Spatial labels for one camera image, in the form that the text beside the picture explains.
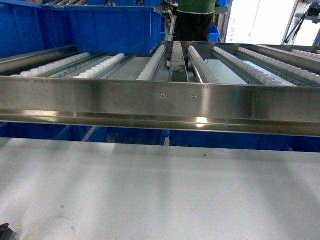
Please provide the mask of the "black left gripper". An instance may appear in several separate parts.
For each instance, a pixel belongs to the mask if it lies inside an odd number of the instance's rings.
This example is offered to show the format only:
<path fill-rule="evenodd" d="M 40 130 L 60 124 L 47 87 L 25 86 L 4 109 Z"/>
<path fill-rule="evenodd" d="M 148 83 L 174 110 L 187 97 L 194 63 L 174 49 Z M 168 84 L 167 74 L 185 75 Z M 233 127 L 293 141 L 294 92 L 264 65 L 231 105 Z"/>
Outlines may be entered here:
<path fill-rule="evenodd" d="M 0 240 L 15 240 L 16 237 L 17 233 L 9 227 L 9 223 L 0 225 Z"/>

